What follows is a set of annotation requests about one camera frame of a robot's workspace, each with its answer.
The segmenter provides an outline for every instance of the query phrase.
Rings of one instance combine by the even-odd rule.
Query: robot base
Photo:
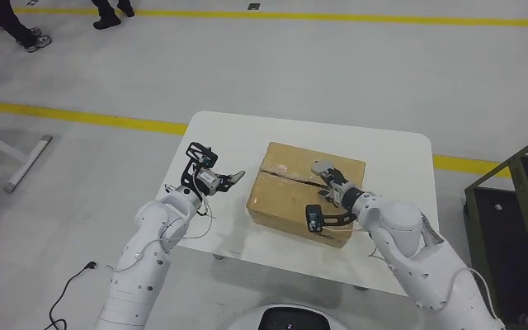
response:
[[[332,316],[296,304],[268,304],[238,315],[227,330],[348,330]]]

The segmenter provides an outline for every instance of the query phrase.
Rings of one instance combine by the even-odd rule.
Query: metal frame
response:
[[[477,208],[474,190],[491,177],[497,175],[504,168],[509,167],[511,179],[513,180],[513,186],[515,187],[519,206],[521,207],[522,217],[525,221],[526,230],[528,231],[528,178],[526,177],[526,173],[521,161],[521,158],[526,156],[527,153],[528,146],[521,149],[518,153],[511,156],[505,162],[495,167],[488,174],[479,178],[464,190],[466,196],[467,212],[470,219],[470,221],[466,222],[466,230],[468,231],[467,236],[469,249],[471,251],[471,262],[473,263],[473,267],[477,269],[487,281],[494,306],[497,306],[497,296],[493,287],[490,267],[486,257],[486,246],[483,240],[483,231],[480,225],[479,211]],[[528,329],[528,326],[514,325],[508,326],[508,329],[526,330]]]
[[[42,153],[44,148],[46,148],[52,138],[53,136],[50,135],[42,136],[42,138],[40,138],[39,143],[33,148],[33,150],[31,150],[29,155],[20,152],[16,148],[13,148],[11,145],[6,144],[5,142],[0,140],[0,152],[4,152],[7,155],[15,158],[20,163],[22,163],[18,171],[15,172],[15,174],[3,187],[3,190],[7,194],[12,194],[14,192],[22,178],[30,170],[33,163],[35,163],[36,159],[40,156],[40,154]]]

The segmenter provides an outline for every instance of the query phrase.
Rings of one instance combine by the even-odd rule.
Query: table leg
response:
[[[26,175],[27,171],[29,171],[30,167],[40,156],[40,153],[42,153],[42,150],[46,148],[52,138],[52,136],[44,135],[42,138],[40,138],[39,143],[33,148],[29,155],[25,155],[24,153],[21,153],[20,151],[13,148],[12,146],[0,141],[0,151],[8,154],[9,156],[15,158],[16,160],[22,163],[18,171],[16,171],[16,173],[12,176],[9,182],[3,187],[3,190],[6,193],[11,194],[14,192],[14,190],[18,186],[18,183]]]

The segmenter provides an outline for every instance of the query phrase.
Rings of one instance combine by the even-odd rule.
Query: black shoe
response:
[[[31,27],[30,28],[30,32],[34,36],[41,36],[42,35],[42,31],[38,27]],[[16,43],[19,44],[19,45],[22,45],[22,43],[19,40],[17,40]]]
[[[119,19],[119,17],[114,15],[113,17],[109,18],[101,18],[99,21],[93,23],[93,27],[98,30],[105,30],[109,27],[118,26],[119,24],[121,24],[121,20]]]
[[[127,17],[134,17],[135,16],[135,13],[134,13],[134,9],[132,8],[132,6],[130,7],[124,7],[124,6],[120,6],[119,4],[117,5],[117,7],[125,13],[125,15]]]
[[[51,44],[51,37],[49,35],[41,35],[36,37],[36,44],[26,47],[26,52],[35,53],[37,50]]]

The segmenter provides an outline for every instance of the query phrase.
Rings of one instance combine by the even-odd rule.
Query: floor marking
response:
[[[145,120],[137,118],[119,117],[115,115],[101,115],[80,111],[50,109],[37,106],[23,106],[11,103],[0,103],[0,113],[22,116],[35,116],[55,120],[66,120],[76,123],[104,125],[132,130],[146,130],[164,134],[184,135],[187,124],[170,123],[166,121]],[[499,163],[457,158],[451,156],[433,155],[433,164],[436,169],[484,175],[495,168]],[[506,168],[498,173],[498,177],[511,177]]]
[[[88,8],[17,8],[18,14],[70,14],[97,15],[96,9]],[[261,20],[301,20],[301,21],[359,21],[367,23],[448,25],[448,26],[516,26],[528,27],[528,19],[508,19],[492,17],[446,17],[446,16],[395,16],[338,13],[303,12],[201,12],[138,9],[136,15],[144,17],[200,17],[236,18]]]
[[[149,132],[174,135],[184,135],[185,131],[187,130],[186,124],[118,117],[115,115],[99,115],[88,112],[66,111],[36,106],[22,106],[9,103],[0,103],[0,112],[11,113],[14,115],[74,121],[83,124],[114,126],[132,130],[147,130]]]

